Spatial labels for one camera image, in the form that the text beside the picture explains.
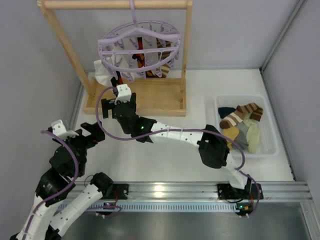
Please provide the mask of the purple round clip hanger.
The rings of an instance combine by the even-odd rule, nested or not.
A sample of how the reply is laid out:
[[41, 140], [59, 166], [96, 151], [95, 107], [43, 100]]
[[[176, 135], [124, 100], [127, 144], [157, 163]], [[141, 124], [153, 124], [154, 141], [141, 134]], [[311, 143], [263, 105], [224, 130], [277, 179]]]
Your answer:
[[165, 21], [138, 20], [134, 1], [129, 3], [132, 21], [97, 42], [102, 74], [129, 82], [135, 77], [161, 78], [164, 67], [172, 67], [179, 57], [181, 34]]

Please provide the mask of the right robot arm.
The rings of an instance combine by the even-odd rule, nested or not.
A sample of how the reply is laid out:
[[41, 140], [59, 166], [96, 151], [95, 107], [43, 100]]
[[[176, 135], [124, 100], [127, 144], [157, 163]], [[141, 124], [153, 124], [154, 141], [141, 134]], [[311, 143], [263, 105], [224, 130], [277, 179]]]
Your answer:
[[198, 152], [205, 166], [222, 170], [228, 182], [218, 187], [220, 199], [262, 199], [261, 186], [249, 174], [242, 172], [245, 161], [236, 163], [230, 153], [228, 142], [231, 138], [222, 135], [214, 126], [208, 124], [202, 129], [177, 128], [139, 116], [136, 113], [135, 93], [126, 93], [124, 96], [117, 94], [114, 99], [100, 96], [97, 104], [101, 105], [103, 118], [111, 114], [117, 120], [122, 131], [130, 136], [128, 141], [184, 146]]

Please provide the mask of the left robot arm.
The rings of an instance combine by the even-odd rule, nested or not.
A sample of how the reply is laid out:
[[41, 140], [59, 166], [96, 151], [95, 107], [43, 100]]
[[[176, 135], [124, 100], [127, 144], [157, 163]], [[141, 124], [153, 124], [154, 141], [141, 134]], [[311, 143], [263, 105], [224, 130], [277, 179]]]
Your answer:
[[68, 130], [62, 120], [43, 131], [60, 144], [49, 160], [51, 165], [40, 178], [33, 205], [23, 228], [12, 240], [60, 240], [68, 228], [90, 206], [113, 190], [114, 181], [103, 172], [93, 175], [85, 189], [62, 211], [59, 206], [85, 173], [88, 149], [105, 140], [101, 122], [82, 123], [80, 129]]

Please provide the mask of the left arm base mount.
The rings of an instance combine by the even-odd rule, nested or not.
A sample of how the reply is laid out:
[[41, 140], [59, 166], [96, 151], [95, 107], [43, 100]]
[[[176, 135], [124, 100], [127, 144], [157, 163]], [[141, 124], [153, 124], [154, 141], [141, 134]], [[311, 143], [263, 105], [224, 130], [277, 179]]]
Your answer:
[[98, 211], [103, 217], [114, 217], [121, 213], [122, 207], [118, 204], [119, 200], [127, 200], [129, 184], [115, 183], [109, 195], [103, 196], [103, 211]]

